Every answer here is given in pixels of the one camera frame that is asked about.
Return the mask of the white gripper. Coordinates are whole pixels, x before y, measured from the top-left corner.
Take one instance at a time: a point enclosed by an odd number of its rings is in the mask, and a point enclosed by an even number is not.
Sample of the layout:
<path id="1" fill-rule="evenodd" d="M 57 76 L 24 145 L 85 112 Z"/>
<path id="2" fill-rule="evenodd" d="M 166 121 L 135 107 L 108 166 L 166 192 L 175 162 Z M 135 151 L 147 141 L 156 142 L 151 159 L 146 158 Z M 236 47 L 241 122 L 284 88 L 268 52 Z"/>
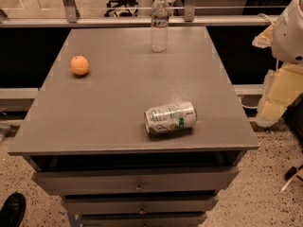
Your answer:
<path id="1" fill-rule="evenodd" d="M 303 0 L 292 0 L 278 16 L 275 25 L 266 27 L 252 42 L 259 48 L 270 47 L 282 66 L 265 76 L 258 102 L 256 123 L 271 127 L 303 93 Z"/>

